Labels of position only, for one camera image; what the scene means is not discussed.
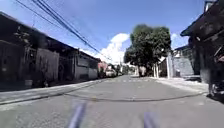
awning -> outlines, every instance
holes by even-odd
[[[203,13],[196,21],[181,32],[181,36],[191,36],[200,33],[200,31],[208,27],[209,24],[215,22],[223,22],[224,1],[217,0],[205,13]]]

asphalt road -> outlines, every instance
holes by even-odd
[[[69,94],[0,106],[1,128],[66,128],[74,108],[87,102],[81,128],[143,128],[150,113],[160,128],[221,128],[224,105],[157,83],[122,76]]]

sidewalk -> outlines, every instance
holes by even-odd
[[[38,88],[23,91],[0,92],[0,105],[17,103],[29,100],[37,100],[52,96],[59,96],[64,93],[72,92],[80,88],[88,87],[103,80],[88,81],[78,84],[56,86],[50,88]]]
[[[183,78],[154,78],[156,82],[169,85],[171,87],[175,87],[181,90],[185,91],[191,91],[191,92],[208,92],[208,84],[205,83],[199,83],[197,81],[186,81]]]

gate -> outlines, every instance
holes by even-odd
[[[0,81],[16,81],[22,78],[24,47],[0,40]]]

power line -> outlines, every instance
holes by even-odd
[[[19,0],[15,0],[16,2],[18,2],[20,5],[22,5],[23,7],[27,8],[28,10],[32,11],[33,13],[35,13],[36,15],[38,15],[39,17],[41,17],[42,19],[46,20],[47,22],[51,23],[52,25],[61,28],[60,26],[56,25],[55,23],[51,22],[50,20],[48,20],[47,18],[43,17],[41,14],[37,13],[36,11],[34,11],[33,9],[31,9],[30,7],[26,6],[24,3],[20,2]],[[94,51],[98,52],[99,54],[101,54],[102,56],[104,56],[106,59],[113,61],[111,58],[106,57],[105,55],[103,55],[99,50],[97,50],[95,47],[93,47],[91,44],[88,43],[88,41],[86,40],[85,37],[81,36],[81,34],[78,32],[78,30],[76,30],[71,24],[69,24],[62,16],[60,16],[53,8],[51,8],[44,0],[32,0],[39,8],[41,8],[45,13],[47,13],[48,15],[50,15],[54,20],[56,20],[62,27],[64,27],[66,30],[68,30],[69,32],[71,32],[72,34],[74,34],[75,36],[77,36],[81,41],[84,42],[85,45],[89,46],[90,48],[92,48]]]
[[[71,24],[69,24],[60,14],[58,14],[53,8],[51,8],[44,0],[32,0],[37,6],[41,6],[40,8],[48,13],[51,17],[53,17],[59,24],[61,24],[64,28],[66,28],[71,33],[75,34],[81,41],[84,42],[85,45],[89,46],[96,52],[100,53],[105,58],[112,60],[111,58],[106,57],[100,51],[98,51],[95,47],[93,47],[85,37],[81,36],[78,30],[76,30]]]
[[[22,5],[23,7],[27,8],[28,10],[32,11],[33,13],[35,13],[36,15],[38,15],[39,17],[41,17],[42,19],[46,20],[47,22],[49,22],[50,24],[59,27],[58,25],[54,24],[53,22],[51,22],[50,20],[46,19],[45,17],[43,17],[42,15],[40,15],[39,13],[37,13],[36,11],[34,11],[33,9],[29,8],[28,6],[26,6],[25,4],[23,4],[22,2],[20,2],[19,0],[15,0],[16,2],[18,2],[20,5]]]

